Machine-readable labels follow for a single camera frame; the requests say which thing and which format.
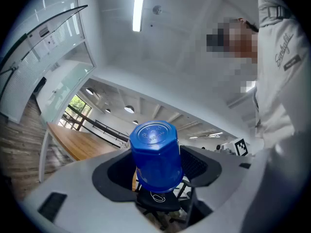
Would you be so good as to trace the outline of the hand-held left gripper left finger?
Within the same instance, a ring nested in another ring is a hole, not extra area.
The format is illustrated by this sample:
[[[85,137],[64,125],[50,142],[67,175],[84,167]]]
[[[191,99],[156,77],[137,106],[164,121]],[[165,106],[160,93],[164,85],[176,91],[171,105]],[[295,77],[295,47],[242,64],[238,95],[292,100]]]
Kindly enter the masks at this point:
[[[23,201],[22,209],[45,233],[158,233],[133,201],[114,202],[97,191],[92,174],[97,166],[127,152],[117,150],[61,167],[34,189]],[[54,222],[39,213],[52,193],[67,197]]]

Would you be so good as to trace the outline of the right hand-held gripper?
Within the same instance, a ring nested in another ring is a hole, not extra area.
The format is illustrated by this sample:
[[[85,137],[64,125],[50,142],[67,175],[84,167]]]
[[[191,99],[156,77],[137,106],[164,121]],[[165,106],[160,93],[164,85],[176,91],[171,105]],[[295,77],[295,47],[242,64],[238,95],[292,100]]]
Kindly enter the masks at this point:
[[[237,156],[247,156],[249,154],[247,144],[243,138],[235,139],[232,144]]]

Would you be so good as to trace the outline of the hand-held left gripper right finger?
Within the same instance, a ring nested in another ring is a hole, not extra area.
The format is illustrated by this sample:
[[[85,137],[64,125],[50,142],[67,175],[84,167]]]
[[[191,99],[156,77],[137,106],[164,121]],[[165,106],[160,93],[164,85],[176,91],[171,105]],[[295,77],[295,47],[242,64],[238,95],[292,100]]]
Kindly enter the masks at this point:
[[[245,216],[258,192],[266,167],[266,153],[241,157],[181,146],[190,179],[191,206],[186,233],[241,233]]]

